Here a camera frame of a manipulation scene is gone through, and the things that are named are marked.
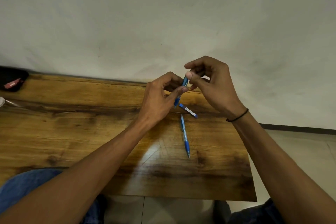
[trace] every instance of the forearm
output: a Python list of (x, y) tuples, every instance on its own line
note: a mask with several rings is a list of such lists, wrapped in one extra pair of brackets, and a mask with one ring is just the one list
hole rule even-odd
[(287, 223), (335, 223), (336, 203), (282, 150), (250, 113), (233, 122)]
[(148, 128), (133, 122), (90, 155), (41, 185), (0, 216), (0, 223), (80, 223)]

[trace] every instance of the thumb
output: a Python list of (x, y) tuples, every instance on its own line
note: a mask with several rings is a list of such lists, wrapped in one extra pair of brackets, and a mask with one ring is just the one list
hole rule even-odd
[(172, 91), (172, 93), (170, 93), (169, 96), (167, 96), (167, 100), (174, 102), (178, 96), (182, 95), (183, 93), (187, 91), (188, 91), (187, 87), (184, 87), (184, 86), (177, 87), (175, 90)]
[(198, 74), (194, 72), (187, 72), (185, 76), (188, 78), (189, 83), (196, 85), (200, 90), (203, 90), (207, 86), (208, 82), (204, 81)]

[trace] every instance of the white wall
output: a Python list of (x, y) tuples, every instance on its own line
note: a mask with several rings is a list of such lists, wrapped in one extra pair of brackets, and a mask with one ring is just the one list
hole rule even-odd
[(261, 123), (336, 129), (336, 0), (0, 0), (0, 65), (149, 81), (223, 60)]

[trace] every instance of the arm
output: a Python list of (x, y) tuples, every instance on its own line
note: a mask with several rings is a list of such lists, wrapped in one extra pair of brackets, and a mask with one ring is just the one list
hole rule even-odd
[[(93, 201), (145, 133), (162, 120), (187, 91), (173, 73), (149, 82), (139, 116), (123, 132), (41, 185), (0, 216), (2, 223), (80, 223)], [(164, 89), (172, 90), (166, 97)]]
[[(229, 67), (202, 57), (185, 65), (186, 76), (215, 109), (233, 120), (246, 111)], [(287, 223), (336, 223), (336, 202), (305, 174), (248, 112), (233, 122), (277, 209)]]

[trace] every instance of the wooden table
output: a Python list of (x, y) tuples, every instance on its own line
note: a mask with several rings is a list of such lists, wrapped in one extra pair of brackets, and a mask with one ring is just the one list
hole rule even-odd
[[(120, 133), (137, 115), (145, 84), (32, 74), (0, 108), (0, 185), (15, 174), (67, 168)], [(256, 201), (247, 151), (234, 127), (199, 91), (150, 130), (103, 190), (106, 194)]]

